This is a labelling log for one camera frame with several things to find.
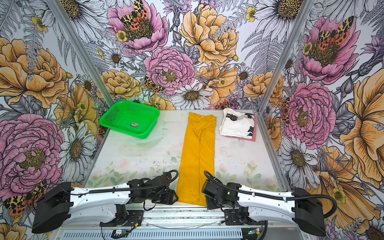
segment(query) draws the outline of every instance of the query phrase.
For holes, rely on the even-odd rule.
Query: laundry basket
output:
[[[144,139],[157,123],[157,108],[132,101],[115,103],[101,118],[104,127]]]

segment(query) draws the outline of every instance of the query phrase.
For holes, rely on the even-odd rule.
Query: floral wallpaper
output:
[[[31,233],[34,203],[61,182],[82,184],[105,134],[99,118],[107,109],[46,3],[0,0],[3,239],[48,239],[51,233]]]
[[[44,0],[32,2],[39,2],[42,24],[53,26],[59,45],[65,44]],[[60,2],[115,101],[255,109],[302,0]],[[274,92],[274,105],[282,90]]]
[[[322,239],[384,239],[383,14],[316,1],[262,113],[291,187],[338,203]]]

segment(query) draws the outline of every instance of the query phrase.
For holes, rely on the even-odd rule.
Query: pant leg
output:
[[[216,117],[190,113],[177,185],[179,202],[206,206],[204,170],[214,171]]]

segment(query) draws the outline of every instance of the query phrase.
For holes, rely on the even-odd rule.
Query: folded white shirt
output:
[[[251,139],[255,127],[255,115],[250,113],[239,113],[231,108],[225,108],[224,119],[219,126],[222,136],[241,137]]]

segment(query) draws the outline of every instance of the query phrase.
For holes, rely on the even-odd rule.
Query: table surface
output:
[[[189,112],[217,117],[215,176],[224,184],[236,182],[255,189],[280,191],[259,127],[256,142],[221,136],[218,127],[223,111],[218,110],[161,111],[147,139],[110,130],[85,187],[112,186],[144,177],[152,179],[164,171],[179,170]],[[252,110],[241,112],[253,113]],[[177,180],[170,188],[176,190]],[[175,203],[172,206],[192,205]]]

